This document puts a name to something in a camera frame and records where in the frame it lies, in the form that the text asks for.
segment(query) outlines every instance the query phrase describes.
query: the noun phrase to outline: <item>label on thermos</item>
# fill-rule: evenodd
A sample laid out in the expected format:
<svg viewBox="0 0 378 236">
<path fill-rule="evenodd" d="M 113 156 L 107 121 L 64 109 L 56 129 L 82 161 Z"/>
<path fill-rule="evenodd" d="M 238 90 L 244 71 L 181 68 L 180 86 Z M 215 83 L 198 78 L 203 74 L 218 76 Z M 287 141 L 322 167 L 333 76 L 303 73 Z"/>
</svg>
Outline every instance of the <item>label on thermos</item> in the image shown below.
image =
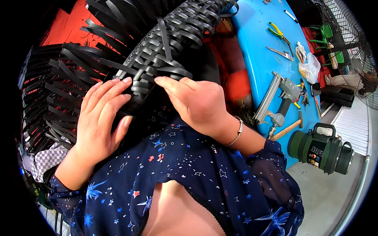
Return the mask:
<svg viewBox="0 0 378 236">
<path fill-rule="evenodd" d="M 307 163 L 319 168 L 327 143 L 313 140 L 307 153 Z"/>
</svg>

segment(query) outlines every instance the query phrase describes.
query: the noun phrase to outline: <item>finger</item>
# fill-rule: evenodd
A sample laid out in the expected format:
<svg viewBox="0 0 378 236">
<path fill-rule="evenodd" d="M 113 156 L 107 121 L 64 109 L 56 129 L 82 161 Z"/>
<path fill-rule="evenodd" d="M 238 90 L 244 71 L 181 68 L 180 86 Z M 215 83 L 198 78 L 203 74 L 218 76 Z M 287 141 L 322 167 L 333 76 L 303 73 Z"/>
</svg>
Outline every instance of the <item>finger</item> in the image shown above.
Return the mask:
<svg viewBox="0 0 378 236">
<path fill-rule="evenodd" d="M 105 104 L 112 100 L 113 98 L 120 95 L 125 89 L 127 89 L 132 83 L 131 77 L 127 77 L 119 83 L 116 83 L 111 89 L 109 89 L 98 101 L 95 108 L 93 109 L 96 114 L 100 114 Z"/>
<path fill-rule="evenodd" d="M 177 97 L 175 97 L 172 93 L 170 93 L 167 89 L 165 89 L 165 91 L 167 92 L 169 99 L 172 102 L 175 109 L 177 110 L 177 112 L 180 115 L 186 114 L 187 106 L 182 101 L 180 101 Z"/>
<path fill-rule="evenodd" d="M 110 132 L 116 113 L 130 100 L 130 98 L 130 94 L 120 94 L 107 102 L 98 118 L 98 125 L 104 127 L 106 132 Z"/>
<path fill-rule="evenodd" d="M 119 121 L 117 128 L 115 129 L 115 131 L 112 134 L 113 150 L 116 150 L 118 148 L 119 143 L 125 137 L 132 119 L 133 119 L 132 116 L 125 116 L 124 118 L 122 118 Z"/>
<path fill-rule="evenodd" d="M 119 79 L 113 79 L 106 81 L 103 85 L 101 85 L 89 98 L 87 104 L 87 112 L 90 112 L 94 109 L 97 105 L 98 101 L 102 98 L 102 96 L 109 91 L 116 83 L 119 83 Z"/>
<path fill-rule="evenodd" d="M 194 90 L 192 88 L 190 88 L 187 84 L 181 83 L 172 78 L 166 76 L 156 77 L 155 82 L 157 85 L 160 85 L 164 89 L 167 89 L 184 104 L 194 96 Z"/>
<path fill-rule="evenodd" d="M 93 85 L 84 96 L 83 102 L 81 103 L 80 111 L 84 111 L 87 108 L 89 98 L 91 98 L 92 94 L 100 87 L 103 82 L 98 82 L 97 84 Z"/>
<path fill-rule="evenodd" d="M 184 77 L 184 78 L 180 79 L 180 83 L 186 84 L 187 86 L 189 86 L 194 91 L 198 88 L 198 82 L 191 80 L 188 77 Z"/>
</svg>

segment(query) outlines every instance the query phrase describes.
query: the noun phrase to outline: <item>hand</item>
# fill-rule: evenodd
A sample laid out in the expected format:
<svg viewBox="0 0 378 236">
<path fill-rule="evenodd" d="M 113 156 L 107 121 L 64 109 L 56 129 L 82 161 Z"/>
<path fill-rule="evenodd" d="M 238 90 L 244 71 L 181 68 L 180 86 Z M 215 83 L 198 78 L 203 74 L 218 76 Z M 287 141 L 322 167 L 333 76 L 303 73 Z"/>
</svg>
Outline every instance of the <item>hand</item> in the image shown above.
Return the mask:
<svg viewBox="0 0 378 236">
<path fill-rule="evenodd" d="M 239 122 L 226 111 L 225 95 L 220 85 L 186 77 L 180 81 L 157 77 L 155 82 L 165 89 L 182 120 L 194 130 L 216 139 L 225 133 L 223 128 L 230 122 L 238 126 Z"/>
<path fill-rule="evenodd" d="M 125 116 L 113 133 L 112 123 L 118 110 L 131 95 L 121 94 L 132 83 L 130 77 L 114 79 L 103 85 L 99 82 L 85 95 L 77 124 L 75 155 L 83 165 L 94 166 L 110 156 L 119 146 L 130 125 L 131 116 Z"/>
</svg>

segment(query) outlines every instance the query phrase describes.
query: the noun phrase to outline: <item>checkered cloth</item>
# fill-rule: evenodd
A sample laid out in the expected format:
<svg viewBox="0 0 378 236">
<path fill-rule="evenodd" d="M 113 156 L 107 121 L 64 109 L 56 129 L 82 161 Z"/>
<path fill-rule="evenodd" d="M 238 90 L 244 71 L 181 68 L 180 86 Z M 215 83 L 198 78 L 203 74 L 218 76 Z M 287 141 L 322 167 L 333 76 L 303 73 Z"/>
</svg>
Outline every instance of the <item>checkered cloth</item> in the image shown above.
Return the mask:
<svg viewBox="0 0 378 236">
<path fill-rule="evenodd" d="M 68 149 L 60 143 L 54 143 L 49 150 L 40 151 L 35 157 L 31 156 L 31 173 L 36 182 L 43 183 L 43 174 L 50 168 L 61 163 L 68 153 Z"/>
</svg>

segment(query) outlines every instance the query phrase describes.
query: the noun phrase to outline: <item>navy star print shirt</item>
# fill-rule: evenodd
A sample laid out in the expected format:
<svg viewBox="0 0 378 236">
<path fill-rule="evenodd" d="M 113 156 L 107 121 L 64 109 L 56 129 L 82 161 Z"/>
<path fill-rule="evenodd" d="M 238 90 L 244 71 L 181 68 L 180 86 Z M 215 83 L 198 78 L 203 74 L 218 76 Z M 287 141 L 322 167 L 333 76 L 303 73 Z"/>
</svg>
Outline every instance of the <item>navy star print shirt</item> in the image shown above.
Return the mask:
<svg viewBox="0 0 378 236">
<path fill-rule="evenodd" d="M 304 209 L 278 142 L 248 157 L 180 118 L 114 156 L 88 186 L 71 191 L 53 176 L 51 203 L 71 235 L 141 235 L 157 182 L 175 180 L 209 210 L 226 235 L 297 233 Z"/>
</svg>

